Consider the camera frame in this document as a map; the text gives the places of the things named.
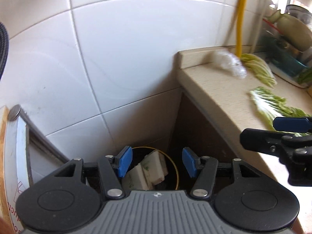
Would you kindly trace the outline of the steel bowl on top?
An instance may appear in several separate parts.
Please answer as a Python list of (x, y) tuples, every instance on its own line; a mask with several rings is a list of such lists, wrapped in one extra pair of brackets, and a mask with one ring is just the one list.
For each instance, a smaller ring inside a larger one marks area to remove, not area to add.
[(309, 10), (298, 5), (288, 4), (285, 7), (285, 12), (299, 19), (305, 25), (311, 25), (312, 14), (309, 12)]

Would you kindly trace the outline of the pale cabbage leaf pieces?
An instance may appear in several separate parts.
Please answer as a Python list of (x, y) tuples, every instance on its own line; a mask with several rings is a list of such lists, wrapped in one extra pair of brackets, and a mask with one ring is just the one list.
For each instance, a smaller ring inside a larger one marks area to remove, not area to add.
[(251, 53), (244, 53), (241, 55), (241, 61), (263, 84), (270, 88), (274, 88), (277, 85), (273, 72), (262, 58)]

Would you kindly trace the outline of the green pepper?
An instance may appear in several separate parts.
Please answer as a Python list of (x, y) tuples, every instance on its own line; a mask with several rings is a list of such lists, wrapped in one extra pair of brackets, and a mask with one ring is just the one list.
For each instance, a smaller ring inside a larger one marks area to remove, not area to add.
[(308, 68), (307, 70), (301, 72), (297, 77), (297, 83), (309, 83), (312, 81), (312, 68)]

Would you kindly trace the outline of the white foam takeout box front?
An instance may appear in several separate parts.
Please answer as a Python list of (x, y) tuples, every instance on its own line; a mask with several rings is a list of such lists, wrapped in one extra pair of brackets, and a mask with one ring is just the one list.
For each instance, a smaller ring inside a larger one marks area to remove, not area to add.
[(134, 168), (126, 173), (122, 179), (122, 187), (124, 190), (148, 190), (149, 186), (145, 179), (141, 164), (139, 163)]

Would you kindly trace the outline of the teal plastic basin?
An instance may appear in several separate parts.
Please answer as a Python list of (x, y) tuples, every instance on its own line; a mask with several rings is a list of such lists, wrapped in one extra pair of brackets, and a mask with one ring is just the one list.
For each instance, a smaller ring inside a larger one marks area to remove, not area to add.
[(296, 77), (308, 69), (307, 66), (296, 59), (298, 53), (293, 53), (291, 50), (292, 45), (284, 39), (266, 36), (263, 38), (263, 44), (271, 63), (285, 74)]

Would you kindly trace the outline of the dark green cabbage leaf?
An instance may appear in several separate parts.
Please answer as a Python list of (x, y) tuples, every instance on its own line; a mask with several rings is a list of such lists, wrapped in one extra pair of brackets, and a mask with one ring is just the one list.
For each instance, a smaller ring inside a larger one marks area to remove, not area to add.
[(287, 106), (287, 100), (285, 98), (274, 95), (269, 89), (264, 87), (256, 87), (249, 91), (249, 97), (255, 104), (262, 123), (271, 131), (276, 131), (273, 128), (273, 120), (276, 117), (311, 117), (311, 115), (307, 114), (302, 109)]

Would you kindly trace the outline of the white dish rack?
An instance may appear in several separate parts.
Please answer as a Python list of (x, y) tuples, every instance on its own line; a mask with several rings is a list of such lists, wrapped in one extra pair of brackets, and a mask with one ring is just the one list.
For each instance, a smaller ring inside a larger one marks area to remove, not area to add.
[(300, 87), (311, 86), (311, 0), (259, 0), (261, 21), (252, 51), (272, 72)]

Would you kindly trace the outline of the black trash bin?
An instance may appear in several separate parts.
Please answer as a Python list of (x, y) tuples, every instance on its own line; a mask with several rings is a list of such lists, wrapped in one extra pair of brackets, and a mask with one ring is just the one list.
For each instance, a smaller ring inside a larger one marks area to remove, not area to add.
[(133, 162), (122, 178), (125, 191), (176, 190), (179, 174), (173, 160), (152, 147), (133, 148)]

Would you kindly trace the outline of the white foam takeout box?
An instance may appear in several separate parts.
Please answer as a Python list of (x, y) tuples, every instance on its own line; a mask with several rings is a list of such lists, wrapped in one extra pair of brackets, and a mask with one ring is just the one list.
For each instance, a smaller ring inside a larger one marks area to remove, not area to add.
[(153, 186), (160, 184), (168, 175), (167, 165), (164, 155), (159, 150), (155, 150), (147, 155), (140, 162), (145, 178)]
[(141, 164), (139, 163), (134, 168), (126, 173), (122, 179), (122, 187), (124, 190), (148, 190), (149, 186), (145, 179)]

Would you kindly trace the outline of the white foam takeout box back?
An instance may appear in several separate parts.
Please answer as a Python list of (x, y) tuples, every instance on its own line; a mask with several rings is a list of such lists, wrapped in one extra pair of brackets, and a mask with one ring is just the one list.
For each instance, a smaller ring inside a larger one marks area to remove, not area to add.
[(167, 165), (164, 155), (159, 150), (155, 150), (147, 155), (140, 162), (145, 178), (153, 186), (160, 184), (168, 175)]

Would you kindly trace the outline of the crumpled clear plastic bag corner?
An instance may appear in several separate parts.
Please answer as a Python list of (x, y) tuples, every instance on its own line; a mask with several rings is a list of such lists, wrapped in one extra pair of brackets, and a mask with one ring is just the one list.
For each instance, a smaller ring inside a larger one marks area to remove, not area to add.
[(221, 69), (227, 71), (234, 77), (244, 79), (247, 76), (247, 71), (242, 65), (240, 59), (227, 49), (213, 51), (212, 61), (214, 64), (218, 65)]

